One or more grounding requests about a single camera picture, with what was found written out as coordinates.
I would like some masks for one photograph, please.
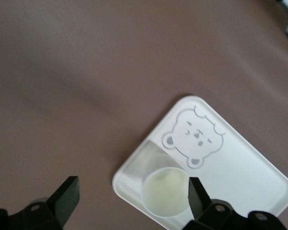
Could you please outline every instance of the white tray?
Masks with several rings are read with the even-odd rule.
[[[116,172],[115,193],[168,230],[181,230],[191,209],[173,218],[150,214],[141,201],[144,162],[162,149],[192,177],[199,177],[212,199],[236,212],[266,211],[278,216],[288,206],[288,178],[231,127],[203,99],[178,101]]]

